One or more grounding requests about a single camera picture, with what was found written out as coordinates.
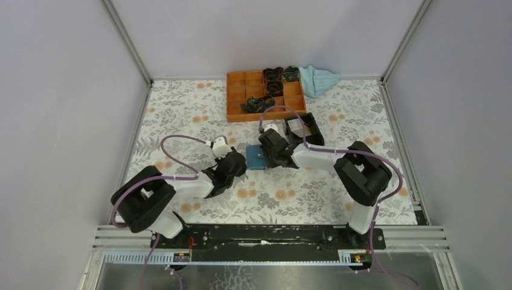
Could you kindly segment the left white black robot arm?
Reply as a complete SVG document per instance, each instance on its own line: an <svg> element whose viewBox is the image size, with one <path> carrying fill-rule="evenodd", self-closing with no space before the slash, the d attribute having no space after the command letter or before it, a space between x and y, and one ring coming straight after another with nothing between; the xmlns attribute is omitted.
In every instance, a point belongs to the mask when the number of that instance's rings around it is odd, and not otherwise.
<svg viewBox="0 0 512 290"><path fill-rule="evenodd" d="M245 174L246 158L233 147L216 164L197 175L164 176L155 166L147 166L118 189L111 197L114 214L133 233L144 230L159 233L172 248L187 242L184 222L165 209L173 198L213 198L229 189L234 180Z"/></svg>

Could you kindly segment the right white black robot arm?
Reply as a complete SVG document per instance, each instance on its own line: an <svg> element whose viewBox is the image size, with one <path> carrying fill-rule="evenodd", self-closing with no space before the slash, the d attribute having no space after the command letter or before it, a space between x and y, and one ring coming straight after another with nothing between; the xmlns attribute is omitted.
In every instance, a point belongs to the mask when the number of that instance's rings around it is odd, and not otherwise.
<svg viewBox="0 0 512 290"><path fill-rule="evenodd" d="M379 197L387 189L392 174L399 176L399 169L361 141L355 141L347 149L333 149L307 142L289 143L273 128L259 128L259 132L260 148L269 168L310 167L336 174L353 200L347 243L355 249L363 248L370 241L369 229Z"/></svg>

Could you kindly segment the orange compartment tray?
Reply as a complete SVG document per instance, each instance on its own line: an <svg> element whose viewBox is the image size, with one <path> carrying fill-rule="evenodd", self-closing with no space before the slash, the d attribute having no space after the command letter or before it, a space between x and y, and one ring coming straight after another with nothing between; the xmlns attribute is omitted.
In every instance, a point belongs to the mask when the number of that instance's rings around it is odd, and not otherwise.
<svg viewBox="0 0 512 290"><path fill-rule="evenodd" d="M307 112L300 77L285 78L279 69L227 73L226 117L230 123L258 121L272 106L266 120L292 116L289 107L299 114Z"/></svg>

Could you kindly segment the blue leather card holder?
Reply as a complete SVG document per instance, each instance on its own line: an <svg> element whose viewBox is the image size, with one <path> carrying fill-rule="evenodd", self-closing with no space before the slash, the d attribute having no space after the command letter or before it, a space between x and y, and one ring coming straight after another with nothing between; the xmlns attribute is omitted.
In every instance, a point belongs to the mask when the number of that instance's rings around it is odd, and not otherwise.
<svg viewBox="0 0 512 290"><path fill-rule="evenodd" d="M248 170L265 170L267 168L263 150L259 145L246 147L246 167Z"/></svg>

